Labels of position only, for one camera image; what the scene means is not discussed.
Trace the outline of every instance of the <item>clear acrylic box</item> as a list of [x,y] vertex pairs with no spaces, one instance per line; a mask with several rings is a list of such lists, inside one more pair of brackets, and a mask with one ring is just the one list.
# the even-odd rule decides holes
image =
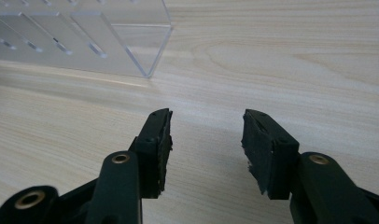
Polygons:
[[171,33],[163,0],[0,0],[0,60],[150,77]]

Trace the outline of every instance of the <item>brass screw hole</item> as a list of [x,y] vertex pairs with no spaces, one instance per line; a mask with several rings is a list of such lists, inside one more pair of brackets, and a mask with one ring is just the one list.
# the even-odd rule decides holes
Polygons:
[[127,162],[130,159],[128,155],[120,154],[115,156],[112,161],[116,164]]
[[16,202],[15,207],[17,209],[31,208],[38,203],[41,203],[45,198],[45,193],[42,190],[34,190],[21,196]]
[[329,160],[327,160],[325,157],[320,156],[320,155],[311,155],[309,156],[309,159],[312,162],[320,164],[320,165],[327,165],[330,163]]

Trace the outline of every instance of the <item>wood grain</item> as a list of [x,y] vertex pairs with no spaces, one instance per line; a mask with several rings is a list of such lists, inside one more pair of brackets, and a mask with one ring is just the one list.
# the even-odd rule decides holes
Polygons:
[[152,79],[0,62],[0,205],[65,193],[174,111],[166,191],[145,223],[292,223],[241,149],[246,108],[379,194],[379,1],[167,0],[174,31]]

